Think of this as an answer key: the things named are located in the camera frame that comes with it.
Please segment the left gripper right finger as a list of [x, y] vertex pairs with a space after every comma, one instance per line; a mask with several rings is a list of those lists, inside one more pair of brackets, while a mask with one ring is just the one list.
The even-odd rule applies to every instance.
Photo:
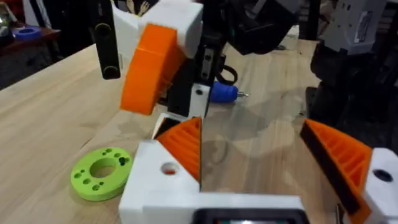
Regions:
[[300, 137], [339, 198], [337, 223], [397, 223], [397, 154], [305, 119]]

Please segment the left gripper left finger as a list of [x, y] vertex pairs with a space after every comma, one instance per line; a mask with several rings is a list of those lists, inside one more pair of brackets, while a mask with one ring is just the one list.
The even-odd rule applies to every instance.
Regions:
[[200, 183], [177, 162], [160, 142], [139, 143], [120, 203], [121, 223], [144, 223], [144, 199], [151, 193], [197, 192]]

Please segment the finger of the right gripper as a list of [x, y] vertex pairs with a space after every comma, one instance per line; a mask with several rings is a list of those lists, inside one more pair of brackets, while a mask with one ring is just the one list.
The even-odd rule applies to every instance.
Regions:
[[118, 9], [115, 3], [112, 3], [112, 10], [119, 67], [121, 70], [127, 70], [138, 44], [139, 18], [134, 14]]
[[121, 95], [122, 110], [150, 115], [161, 94], [187, 59], [198, 50], [203, 4], [158, 1], [138, 16], [138, 44]]

